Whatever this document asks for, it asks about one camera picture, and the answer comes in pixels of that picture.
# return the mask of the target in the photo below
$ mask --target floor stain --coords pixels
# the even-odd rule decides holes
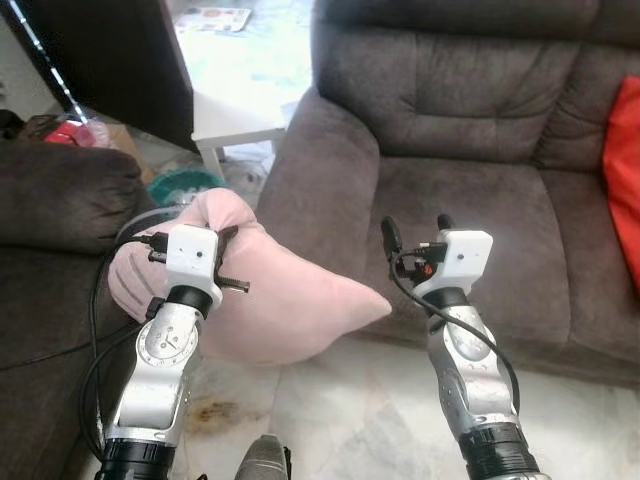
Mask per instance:
[[[243,411],[237,403],[209,396],[192,400],[187,413],[186,431],[190,434],[224,433],[242,422],[255,422],[265,414]]]

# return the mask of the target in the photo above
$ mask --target cardboard box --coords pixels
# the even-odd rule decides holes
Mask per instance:
[[[133,139],[131,138],[131,135],[129,135],[127,127],[125,125],[108,124],[107,129],[109,130],[109,137],[111,138],[111,142],[114,147],[135,158],[136,163],[140,167],[140,178],[142,179],[142,183],[149,185],[155,176],[144,163],[142,154],[140,153],[140,150],[138,150],[138,147],[136,147],[136,144],[133,143]]]

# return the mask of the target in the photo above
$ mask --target couch backrest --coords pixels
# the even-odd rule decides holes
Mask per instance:
[[[319,0],[320,93],[388,155],[599,168],[640,0]]]

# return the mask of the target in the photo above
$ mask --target white table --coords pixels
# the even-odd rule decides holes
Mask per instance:
[[[270,141],[276,153],[285,124],[267,91],[249,82],[216,82],[215,88],[194,86],[193,97],[191,138],[211,173],[224,180],[220,161],[226,146]]]

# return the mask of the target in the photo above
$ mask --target red pillow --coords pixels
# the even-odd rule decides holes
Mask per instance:
[[[604,148],[609,209],[633,280],[640,291],[640,77],[626,77]]]

